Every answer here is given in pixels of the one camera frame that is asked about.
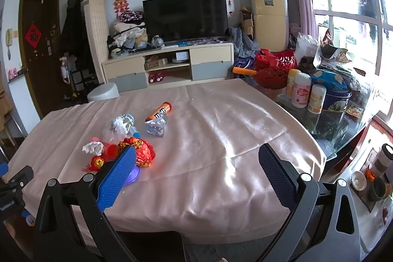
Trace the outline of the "red small cap toy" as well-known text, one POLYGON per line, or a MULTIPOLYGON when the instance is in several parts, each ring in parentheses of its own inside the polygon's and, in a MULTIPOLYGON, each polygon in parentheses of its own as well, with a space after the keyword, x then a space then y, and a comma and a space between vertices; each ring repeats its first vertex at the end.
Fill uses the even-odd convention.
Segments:
POLYGON ((105 164, 105 158, 103 156, 93 156, 91 161, 83 169, 84 172, 98 172, 105 164))

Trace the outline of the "white tissue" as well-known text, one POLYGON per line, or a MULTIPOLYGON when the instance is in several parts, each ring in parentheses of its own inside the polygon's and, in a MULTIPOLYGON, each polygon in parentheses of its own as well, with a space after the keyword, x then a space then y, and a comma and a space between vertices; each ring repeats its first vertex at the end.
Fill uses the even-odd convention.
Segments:
POLYGON ((101 156, 104 150, 104 144, 100 141, 92 141, 85 144, 82 151, 85 154, 91 154, 93 156, 101 156))

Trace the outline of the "red orange wrapper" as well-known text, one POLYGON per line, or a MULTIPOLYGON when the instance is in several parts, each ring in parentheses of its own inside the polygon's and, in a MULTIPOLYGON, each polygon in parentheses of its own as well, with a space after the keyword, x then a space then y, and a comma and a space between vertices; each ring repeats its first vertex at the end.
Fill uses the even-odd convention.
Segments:
POLYGON ((150 167, 156 156, 153 146, 142 138, 125 138, 117 146, 119 152, 127 146, 132 146, 136 151, 136 165, 138 167, 150 167))

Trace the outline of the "blue white small bottle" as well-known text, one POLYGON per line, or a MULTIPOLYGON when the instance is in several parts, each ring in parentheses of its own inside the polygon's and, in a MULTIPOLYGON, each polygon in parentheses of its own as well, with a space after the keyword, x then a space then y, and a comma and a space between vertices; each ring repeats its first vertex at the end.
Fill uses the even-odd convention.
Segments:
POLYGON ((133 138, 141 138, 139 131, 134 126, 130 127, 129 133, 130 133, 130 136, 133 138))

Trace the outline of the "silver foil snack wrapper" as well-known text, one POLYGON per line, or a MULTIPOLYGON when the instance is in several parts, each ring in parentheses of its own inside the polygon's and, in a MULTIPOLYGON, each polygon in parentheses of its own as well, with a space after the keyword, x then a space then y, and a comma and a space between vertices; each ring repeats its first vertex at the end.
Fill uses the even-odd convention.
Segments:
POLYGON ((163 138, 165 136, 165 129, 167 127, 167 118, 160 117, 153 120, 146 121, 145 129, 147 134, 163 138))

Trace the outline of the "orange candy tube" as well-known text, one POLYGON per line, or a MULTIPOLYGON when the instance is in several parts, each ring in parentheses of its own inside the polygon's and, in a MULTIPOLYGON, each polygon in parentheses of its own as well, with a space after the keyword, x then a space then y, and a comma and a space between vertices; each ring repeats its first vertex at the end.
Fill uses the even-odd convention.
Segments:
POLYGON ((145 121, 151 121, 163 116, 166 116, 172 110, 172 105, 169 102, 163 102, 153 113, 151 113, 145 121))

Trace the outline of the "pink satin tablecloth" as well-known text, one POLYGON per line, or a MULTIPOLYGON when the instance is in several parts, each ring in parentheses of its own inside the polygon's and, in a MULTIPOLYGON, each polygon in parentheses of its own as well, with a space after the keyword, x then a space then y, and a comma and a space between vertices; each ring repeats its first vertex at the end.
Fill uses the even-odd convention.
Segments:
POLYGON ((240 79, 142 90, 45 116, 9 162, 9 175, 29 165, 23 189, 36 214, 48 180, 78 181, 91 158, 82 151, 112 120, 132 114, 155 151, 150 167, 105 210, 114 229, 178 231, 191 243, 236 243, 275 234, 288 216, 258 162, 270 144, 298 172, 319 179, 326 156, 304 127, 240 79), (145 119, 163 102, 172 110, 165 136, 147 134, 145 119))

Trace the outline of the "white round stool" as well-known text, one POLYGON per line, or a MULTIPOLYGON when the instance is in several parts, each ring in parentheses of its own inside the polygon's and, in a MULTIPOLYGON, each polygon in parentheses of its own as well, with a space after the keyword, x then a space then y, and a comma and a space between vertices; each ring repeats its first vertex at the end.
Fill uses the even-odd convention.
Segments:
POLYGON ((118 98, 120 96, 119 90, 115 83, 102 84, 95 89, 93 89, 87 95, 88 102, 96 102, 101 100, 109 100, 113 98, 118 98))

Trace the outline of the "blue round cookie tin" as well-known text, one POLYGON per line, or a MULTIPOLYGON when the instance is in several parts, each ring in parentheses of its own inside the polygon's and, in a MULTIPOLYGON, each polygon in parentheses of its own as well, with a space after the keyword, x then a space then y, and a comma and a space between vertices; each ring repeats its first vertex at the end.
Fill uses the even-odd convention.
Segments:
POLYGON ((324 69, 316 69, 310 76, 313 84, 321 85, 326 89, 323 110, 346 111, 352 91, 341 75, 324 69))

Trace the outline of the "red plastic bag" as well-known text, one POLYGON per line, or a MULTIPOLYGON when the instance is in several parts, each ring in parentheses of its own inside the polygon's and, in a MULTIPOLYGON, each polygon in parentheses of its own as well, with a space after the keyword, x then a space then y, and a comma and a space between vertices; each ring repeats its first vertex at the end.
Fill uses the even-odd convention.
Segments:
POLYGON ((278 90, 287 84, 288 73, 296 69, 297 61, 293 50, 272 53, 268 49, 260 49, 255 53, 253 76, 257 84, 263 88, 278 90))

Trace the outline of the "orange foam stick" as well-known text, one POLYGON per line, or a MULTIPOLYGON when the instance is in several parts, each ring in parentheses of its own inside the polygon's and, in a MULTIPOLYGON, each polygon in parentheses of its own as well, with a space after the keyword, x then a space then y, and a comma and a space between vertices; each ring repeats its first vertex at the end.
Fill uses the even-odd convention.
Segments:
POLYGON ((233 67, 232 72, 234 74, 241 74, 241 75, 245 75, 245 76, 254 76, 257 74, 256 70, 244 69, 244 68, 240 68, 240 67, 233 67))

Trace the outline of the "red toy car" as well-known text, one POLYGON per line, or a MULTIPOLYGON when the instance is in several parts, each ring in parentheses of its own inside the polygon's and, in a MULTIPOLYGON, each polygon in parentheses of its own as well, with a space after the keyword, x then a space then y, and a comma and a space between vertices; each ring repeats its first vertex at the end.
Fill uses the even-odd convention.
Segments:
POLYGON ((163 72, 150 72, 149 73, 149 83, 160 83, 163 81, 165 74, 163 72))

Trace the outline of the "cream folding screen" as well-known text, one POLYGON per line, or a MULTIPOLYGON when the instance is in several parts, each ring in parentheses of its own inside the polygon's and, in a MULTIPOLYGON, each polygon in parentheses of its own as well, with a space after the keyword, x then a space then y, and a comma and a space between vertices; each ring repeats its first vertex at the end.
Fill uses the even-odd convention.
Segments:
POLYGON ((109 59, 109 26, 105 0, 84 0, 84 16, 96 76, 100 84, 106 83, 103 62, 109 59))

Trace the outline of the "cream standing air conditioner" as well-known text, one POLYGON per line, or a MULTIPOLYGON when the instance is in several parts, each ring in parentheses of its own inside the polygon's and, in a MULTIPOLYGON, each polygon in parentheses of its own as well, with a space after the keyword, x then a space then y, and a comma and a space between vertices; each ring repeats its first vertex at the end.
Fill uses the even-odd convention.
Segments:
POLYGON ((251 0, 254 39, 260 48, 284 51, 288 44, 288 1, 251 0))

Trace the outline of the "black flat television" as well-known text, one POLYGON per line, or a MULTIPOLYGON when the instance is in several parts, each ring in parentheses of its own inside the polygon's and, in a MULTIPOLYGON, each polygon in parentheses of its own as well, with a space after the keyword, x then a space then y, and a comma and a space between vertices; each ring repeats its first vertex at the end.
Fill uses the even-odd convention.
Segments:
POLYGON ((149 39, 164 42, 224 37, 226 0, 146 0, 142 2, 149 39))

